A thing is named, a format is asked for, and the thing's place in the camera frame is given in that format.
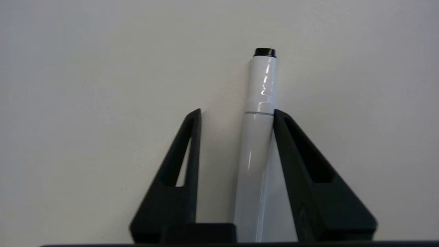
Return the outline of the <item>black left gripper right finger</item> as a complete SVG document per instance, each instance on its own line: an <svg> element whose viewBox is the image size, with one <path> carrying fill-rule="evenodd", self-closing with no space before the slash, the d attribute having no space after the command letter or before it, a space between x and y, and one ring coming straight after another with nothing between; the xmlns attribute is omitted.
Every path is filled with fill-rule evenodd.
<svg viewBox="0 0 439 247"><path fill-rule="evenodd" d="M299 242L372 241L378 222L293 118L273 130Z"/></svg>

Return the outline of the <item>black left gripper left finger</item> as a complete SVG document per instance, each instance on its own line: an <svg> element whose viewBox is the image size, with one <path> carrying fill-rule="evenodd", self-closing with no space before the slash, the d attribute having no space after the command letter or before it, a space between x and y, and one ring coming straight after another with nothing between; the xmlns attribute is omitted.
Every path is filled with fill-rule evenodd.
<svg viewBox="0 0 439 247"><path fill-rule="evenodd" d="M183 120L133 220L137 244L159 243L166 228L195 223L199 181L202 111Z"/></svg>

